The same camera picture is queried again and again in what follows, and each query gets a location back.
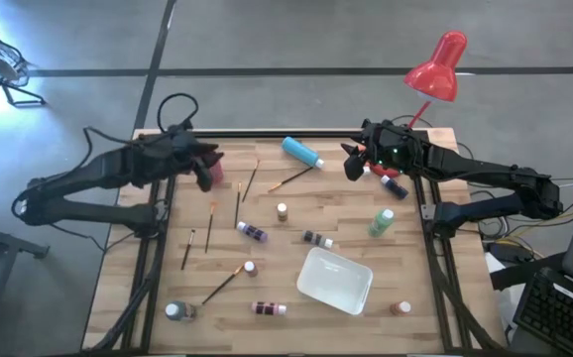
gray floor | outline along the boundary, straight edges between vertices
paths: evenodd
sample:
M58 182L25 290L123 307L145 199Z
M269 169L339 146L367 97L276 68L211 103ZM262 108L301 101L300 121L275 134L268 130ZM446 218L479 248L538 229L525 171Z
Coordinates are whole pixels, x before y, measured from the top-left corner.
M150 66L167 0L0 0L0 38L42 69ZM162 68L413 66L450 29L467 33L465 66L573 65L573 0L179 0ZM185 90L199 128L354 127L412 113L420 99L401 76L160 77L157 105ZM573 177L573 74L459 76L455 103L424 118L451 126L480 160ZM51 244L44 261L20 256L0 303L0 356L74 352L99 270L92 242L29 227L9 212L26 182L71 168L85 152L81 128L128 138L146 78L32 78L49 106L14 109L0 92L0 230ZM187 112L166 108L168 123ZM113 145L94 139L95 152ZM110 204L116 191L77 199ZM573 187L563 188L564 202ZM101 243L108 226L64 223ZM566 248L573 225L533 230L543 254Z

wooden tabletop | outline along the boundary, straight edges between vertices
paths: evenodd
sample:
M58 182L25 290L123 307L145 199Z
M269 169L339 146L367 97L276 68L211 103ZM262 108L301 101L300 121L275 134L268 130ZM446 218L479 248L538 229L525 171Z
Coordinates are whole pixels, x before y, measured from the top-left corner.
M429 129L430 141L456 149L450 128ZM346 154L338 139L304 139L319 153L323 170L313 170L268 193L277 182L305 165L281 148L277 139L203 140L220 145L225 153L225 180L208 193L201 192L195 177L177 178L171 224L164 258L151 353L252 354L252 353L405 353L441 352L436 309L425 257L413 185L408 177L399 183L409 190L405 200L385 191L379 177L346 179ZM259 243L234 229L238 182L247 186L256 160L258 172L249 194L240 205L239 220L269 234ZM467 185L461 180L440 185L444 201L468 202ZM148 200L148 189L121 189L119 204ZM204 245L211 201L214 213L209 251ZM288 221L279 222L276 205L286 203ZM368 236L367 225L382 208L395 212L395 223L380 238ZM180 265L190 229L196 236L184 271ZM365 265L374 273L364 311L351 316L301 294L295 282L308 251L300 240L302 230L312 230L334 240L332 252ZM129 231L113 226L109 244ZM459 232L452 239L463 299L472 313L497 341L504 343L498 306L480 240ZM130 294L138 240L115 246L104 258L84 347L96 343L115 322ZM170 321L166 304L182 300L200 303L241 264L252 260L259 269L255 278L244 272L205 306L191 323ZM285 304L285 316L251 312L252 301ZM391 303L407 300L412 312L394 316ZM143 304L138 314L134 343L141 335ZM452 335L456 336L452 308L448 308Z

wooden paintbrush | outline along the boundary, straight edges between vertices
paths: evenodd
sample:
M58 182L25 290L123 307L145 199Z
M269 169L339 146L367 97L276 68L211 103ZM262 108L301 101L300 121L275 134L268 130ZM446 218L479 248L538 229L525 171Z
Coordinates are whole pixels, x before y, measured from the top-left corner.
M294 180L294 179L299 178L300 176L302 176L302 175L308 173L308 172L311 171L311 170L313 170L313 167L310 167L310 168L304 170L303 172L301 172L301 173L299 173L299 174L297 174L297 175L294 175L294 176L292 176L292 177L290 177L290 178L285 179L284 181L282 181L282 182L276 184L275 186L269 188L269 192L273 191L274 189L280 187L281 185L283 185L283 184L285 184L285 183L287 183L287 182L289 182L289 181L291 181L291 180Z
M247 198L247 192L249 192L249 187L251 187L251 181L254 180L254 176L256 175L256 170L258 169L258 165L260 164L260 160L256 160L256 166L254 167L254 171L251 173L251 178L249 178L249 183L247 183L247 188L245 188L245 194L243 195L243 202L245 198Z
M242 182L238 182L238 196L236 197L236 216L234 217L234 228L238 227L238 207L240 206L240 186Z
M229 276L229 278L227 278L226 281L223 282L223 284L221 284L218 288L216 288L216 290L209 295L209 297L207 297L201 304L205 304L206 302L208 302L213 296L216 295L216 293L220 292L221 289L225 288L225 286L227 284L229 284L229 282L231 282L237 275L238 273L240 273L240 271L243 269L244 265L238 267L238 269L236 269L234 271L234 273L232 275Z
M185 262L187 262L187 254L189 254L189 248L191 248L191 242L194 240L194 233L196 233L196 231L192 229L191 233L189 234L189 240L187 241L187 247L185 247L185 255L183 256L183 263L180 265L181 270L185 269Z
M207 226L207 241L205 242L205 254L207 253L207 248L209 248L209 235L211 234L211 222L214 220L214 209L216 209L216 202L211 202L211 208L209 210L209 225Z

white tray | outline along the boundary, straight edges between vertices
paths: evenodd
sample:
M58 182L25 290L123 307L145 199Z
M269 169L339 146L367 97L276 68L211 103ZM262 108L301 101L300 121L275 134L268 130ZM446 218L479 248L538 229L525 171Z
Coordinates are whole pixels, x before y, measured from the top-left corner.
M364 309L373 271L321 248L308 252L297 289L333 307L358 315Z

red desk lamp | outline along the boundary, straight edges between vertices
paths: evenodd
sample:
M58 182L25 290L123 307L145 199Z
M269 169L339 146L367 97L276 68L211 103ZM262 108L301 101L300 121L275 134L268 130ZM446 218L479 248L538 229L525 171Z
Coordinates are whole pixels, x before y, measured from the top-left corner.
M426 99L425 104L409 122L410 128L432 100L454 101L457 90L454 68L463 55L465 46L467 46L465 34L460 31L449 31L438 41L429 61L418 65L405 76L403 82Z

